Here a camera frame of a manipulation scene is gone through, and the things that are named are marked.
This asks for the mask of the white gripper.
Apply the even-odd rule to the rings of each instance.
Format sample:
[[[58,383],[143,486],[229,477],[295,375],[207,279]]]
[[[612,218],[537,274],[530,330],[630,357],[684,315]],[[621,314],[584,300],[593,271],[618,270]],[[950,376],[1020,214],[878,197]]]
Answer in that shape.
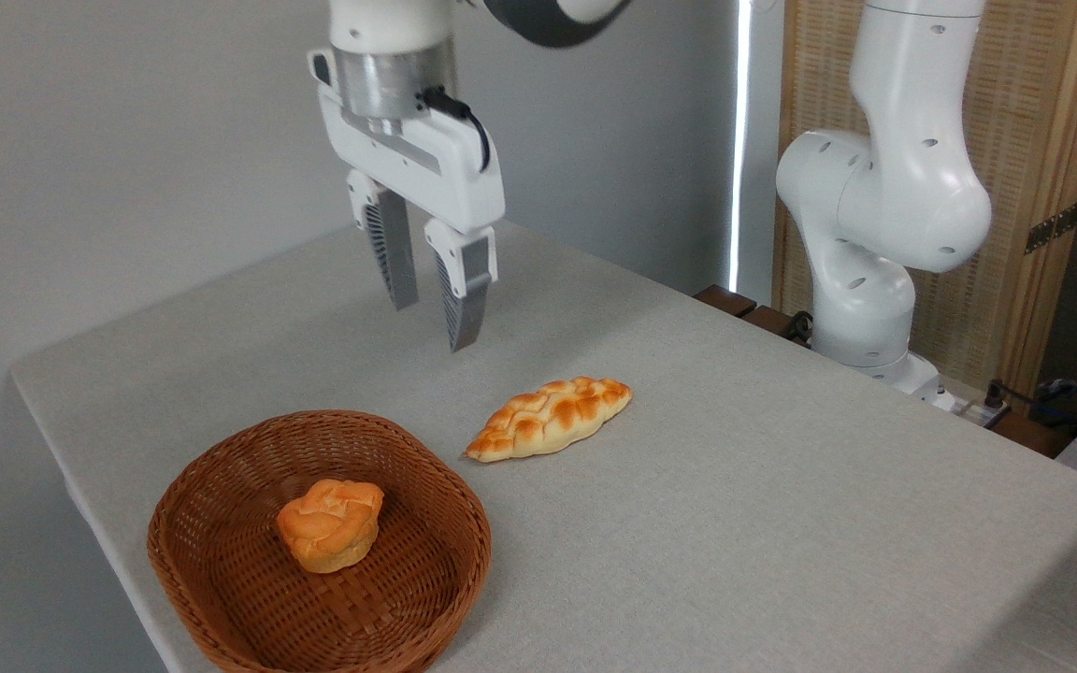
[[[482,162],[490,137],[423,100],[426,88],[453,85],[452,50],[325,48],[309,60],[330,144],[353,167],[347,186],[356,227],[367,235],[390,302],[401,310],[419,299],[407,200],[433,216],[424,235],[436,257],[450,350],[466,348],[478,339],[496,281],[495,229],[487,225],[504,218],[505,197],[496,158]]]

